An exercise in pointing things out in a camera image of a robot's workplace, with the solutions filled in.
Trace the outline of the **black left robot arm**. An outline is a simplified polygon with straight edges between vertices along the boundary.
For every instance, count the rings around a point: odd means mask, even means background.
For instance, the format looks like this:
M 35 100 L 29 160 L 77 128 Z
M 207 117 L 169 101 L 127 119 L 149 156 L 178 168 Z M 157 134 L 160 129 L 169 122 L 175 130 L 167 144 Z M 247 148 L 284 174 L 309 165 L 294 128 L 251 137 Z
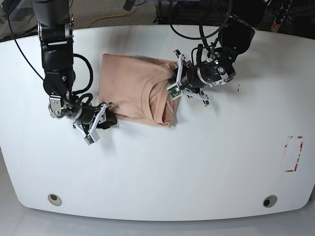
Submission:
M 266 0 L 231 0 L 225 19 L 209 35 L 203 31 L 203 23 L 208 14 L 203 14 L 198 37 L 202 43 L 191 51 L 196 59 L 186 69 L 185 84 L 201 88 L 230 82 L 236 74 L 233 63 L 238 55 L 249 49 L 267 6 Z

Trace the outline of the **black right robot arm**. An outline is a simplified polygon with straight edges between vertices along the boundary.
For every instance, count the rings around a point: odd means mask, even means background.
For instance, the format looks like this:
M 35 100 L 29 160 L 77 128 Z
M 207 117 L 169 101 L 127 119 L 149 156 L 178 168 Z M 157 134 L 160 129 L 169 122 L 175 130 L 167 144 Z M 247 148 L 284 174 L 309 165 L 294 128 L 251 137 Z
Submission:
M 38 20 L 38 35 L 41 45 L 42 67 L 45 78 L 43 87 L 49 95 L 49 112 L 54 118 L 69 118 L 82 126 L 84 131 L 96 124 L 108 129 L 117 124 L 110 109 L 102 103 L 93 106 L 93 95 L 88 92 L 94 74 L 89 61 L 73 52 L 73 18 L 66 0 L 33 0 Z M 83 60 L 89 70 L 89 82 L 81 90 L 73 91 L 75 72 L 73 59 Z

